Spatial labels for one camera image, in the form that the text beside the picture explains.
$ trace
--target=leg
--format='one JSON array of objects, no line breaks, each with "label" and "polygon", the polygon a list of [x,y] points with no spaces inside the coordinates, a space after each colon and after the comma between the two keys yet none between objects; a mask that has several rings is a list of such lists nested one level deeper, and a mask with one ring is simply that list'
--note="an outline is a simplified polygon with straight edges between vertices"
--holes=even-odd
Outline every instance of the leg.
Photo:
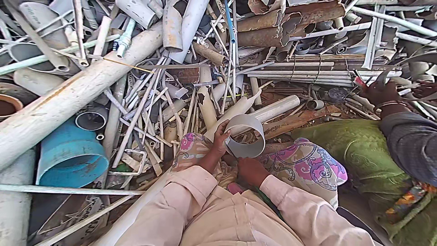
[{"label": "leg", "polygon": [[[175,155],[172,172],[183,171],[201,162],[212,148],[212,142],[202,134],[188,133],[180,141],[179,149]],[[217,163],[212,174],[218,181],[218,185],[226,188],[237,177],[237,169],[228,166],[225,162]]]},{"label": "leg", "polygon": [[337,186],[347,180],[346,170],[320,146],[298,138],[292,146],[257,159],[280,180],[338,207]]}]

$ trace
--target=blue pvc pipe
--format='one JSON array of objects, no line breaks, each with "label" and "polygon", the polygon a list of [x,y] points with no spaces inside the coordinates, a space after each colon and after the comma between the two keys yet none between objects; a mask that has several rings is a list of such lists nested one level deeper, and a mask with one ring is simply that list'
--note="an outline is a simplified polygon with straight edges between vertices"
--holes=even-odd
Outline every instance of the blue pvc pipe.
[{"label": "blue pvc pipe", "polygon": [[79,188],[93,182],[108,166],[96,133],[78,128],[73,117],[41,141],[36,184]]},{"label": "blue pvc pipe", "polygon": [[231,21],[231,14],[229,12],[229,6],[228,6],[227,0],[225,0],[225,11],[226,11],[226,19],[228,20],[229,35],[231,37],[231,43],[234,44],[235,43],[235,33],[234,33],[233,24]]}]

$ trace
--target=green fabric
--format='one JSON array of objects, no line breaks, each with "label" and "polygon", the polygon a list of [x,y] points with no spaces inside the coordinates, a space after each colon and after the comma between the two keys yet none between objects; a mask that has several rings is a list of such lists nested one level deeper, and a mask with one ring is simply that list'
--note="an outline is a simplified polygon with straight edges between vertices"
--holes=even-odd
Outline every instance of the green fabric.
[{"label": "green fabric", "polygon": [[375,220],[395,245],[434,246],[437,241],[437,200],[426,195],[398,223],[385,220],[385,211],[412,186],[411,178],[393,161],[378,121],[344,119],[298,128],[294,139],[304,137],[326,149],[343,164],[348,178],[367,198]]}]

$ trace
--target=bangle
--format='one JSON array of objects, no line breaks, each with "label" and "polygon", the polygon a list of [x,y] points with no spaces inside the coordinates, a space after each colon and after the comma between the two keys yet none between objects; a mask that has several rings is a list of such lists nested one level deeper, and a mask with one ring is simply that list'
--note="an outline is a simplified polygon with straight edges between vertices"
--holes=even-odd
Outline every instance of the bangle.
[{"label": "bangle", "polygon": [[377,110],[377,109],[382,108],[382,107],[384,107],[384,106],[395,105],[395,104],[400,104],[400,105],[402,105],[402,106],[408,108],[407,104],[404,103],[404,102],[402,102],[402,101],[387,101],[387,102],[383,102],[383,103],[380,103],[380,104],[376,105],[376,106],[373,108],[373,112],[376,114],[376,110]]}]

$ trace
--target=scrap pile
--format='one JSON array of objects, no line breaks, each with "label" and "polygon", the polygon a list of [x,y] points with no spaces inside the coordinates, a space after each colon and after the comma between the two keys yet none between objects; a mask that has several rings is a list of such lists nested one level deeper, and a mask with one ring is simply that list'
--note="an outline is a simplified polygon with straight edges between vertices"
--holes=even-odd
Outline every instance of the scrap pile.
[{"label": "scrap pile", "polygon": [[[409,97],[435,80],[436,59],[405,60],[435,54],[430,2],[4,0],[0,211],[16,216],[0,215],[0,241],[25,245],[29,225],[29,245],[94,242],[110,210],[165,183],[185,134],[213,140],[239,114],[264,141],[350,110],[379,119],[357,88],[391,80]],[[437,119],[431,102],[411,104]],[[259,139],[247,130],[232,135]],[[26,193],[57,196],[35,196],[29,215]],[[105,236],[94,246],[118,239]]]}]

